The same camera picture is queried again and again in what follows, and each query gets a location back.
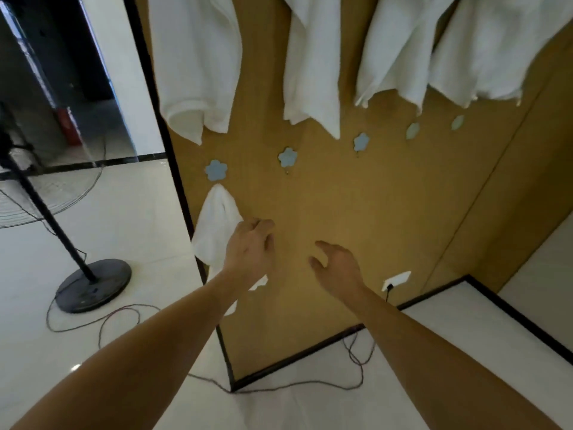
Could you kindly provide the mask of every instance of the hanging towel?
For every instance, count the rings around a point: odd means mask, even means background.
[[[227,243],[242,220],[235,199],[225,187],[215,184],[201,207],[195,233],[191,239],[195,256],[209,266],[208,281],[223,270]],[[265,285],[267,280],[267,276],[263,276],[251,290]],[[237,302],[233,303],[225,315],[232,314],[236,308]]]
[[[355,105],[383,90],[418,107],[426,94],[435,28],[454,0],[378,0],[362,51]]]
[[[461,0],[432,56],[430,85],[468,107],[521,99],[535,55],[573,17],[573,0]]]
[[[311,117],[340,139],[340,0],[285,0],[292,10],[283,82],[284,119]]]
[[[169,127],[201,144],[226,133],[242,45],[231,0],[148,0],[155,81]]]

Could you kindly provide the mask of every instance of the left hand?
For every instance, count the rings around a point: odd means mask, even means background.
[[[252,218],[240,222],[229,239],[224,272],[238,275],[248,288],[270,271],[275,259],[275,222]]]

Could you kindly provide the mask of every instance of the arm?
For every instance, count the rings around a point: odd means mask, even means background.
[[[430,429],[559,429],[487,368],[367,288],[350,251],[316,245],[328,257],[326,267],[309,260],[319,283],[368,328]]]
[[[240,223],[220,274],[91,356],[13,430],[153,428],[225,311],[268,273],[273,227]]]

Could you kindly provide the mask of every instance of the electrical outlet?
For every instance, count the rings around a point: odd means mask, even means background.
[[[404,273],[400,273],[400,274],[397,274],[396,276],[392,276],[391,278],[386,279],[384,281],[382,291],[386,291],[386,289],[388,288],[388,285],[390,285],[390,284],[392,284],[394,286],[394,288],[396,288],[398,285],[402,285],[404,282],[407,282],[411,273],[412,272],[404,272]]]

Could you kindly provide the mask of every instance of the forearm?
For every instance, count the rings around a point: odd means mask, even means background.
[[[372,290],[358,287],[344,302],[369,329],[432,430],[559,429],[487,368]]]
[[[225,311],[240,277],[204,287],[105,346],[53,388],[14,429],[153,428]]]

